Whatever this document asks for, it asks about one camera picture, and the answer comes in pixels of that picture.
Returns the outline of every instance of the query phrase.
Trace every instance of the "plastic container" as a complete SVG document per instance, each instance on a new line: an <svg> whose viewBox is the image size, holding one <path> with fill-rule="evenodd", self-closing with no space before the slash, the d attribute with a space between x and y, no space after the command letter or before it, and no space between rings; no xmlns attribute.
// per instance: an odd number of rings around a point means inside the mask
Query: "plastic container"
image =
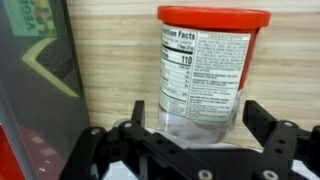
<svg viewBox="0 0 320 180"><path fill-rule="evenodd" d="M191 143L234 130L257 33L267 11L160 6L160 129Z"/></svg>

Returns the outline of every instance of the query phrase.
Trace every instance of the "light wood panel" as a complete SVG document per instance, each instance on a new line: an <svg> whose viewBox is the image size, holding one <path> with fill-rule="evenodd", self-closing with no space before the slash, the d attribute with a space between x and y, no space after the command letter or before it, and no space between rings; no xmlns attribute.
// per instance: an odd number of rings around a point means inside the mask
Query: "light wood panel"
<svg viewBox="0 0 320 180"><path fill-rule="evenodd" d="M241 122L246 99L310 130L320 124L320 1L69 0L76 47L93 125L111 128L146 102L147 127L157 128L161 22L159 4L268 9L228 142L259 147Z"/></svg>

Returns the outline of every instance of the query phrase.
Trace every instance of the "red plastic lid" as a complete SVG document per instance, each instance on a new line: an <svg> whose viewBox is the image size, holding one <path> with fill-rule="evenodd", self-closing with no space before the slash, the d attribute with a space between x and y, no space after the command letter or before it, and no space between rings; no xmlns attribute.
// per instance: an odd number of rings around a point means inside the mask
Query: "red plastic lid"
<svg viewBox="0 0 320 180"><path fill-rule="evenodd" d="M268 26L270 17L271 13L268 11L250 9L158 7L158 19L164 23L199 28L257 29Z"/></svg>

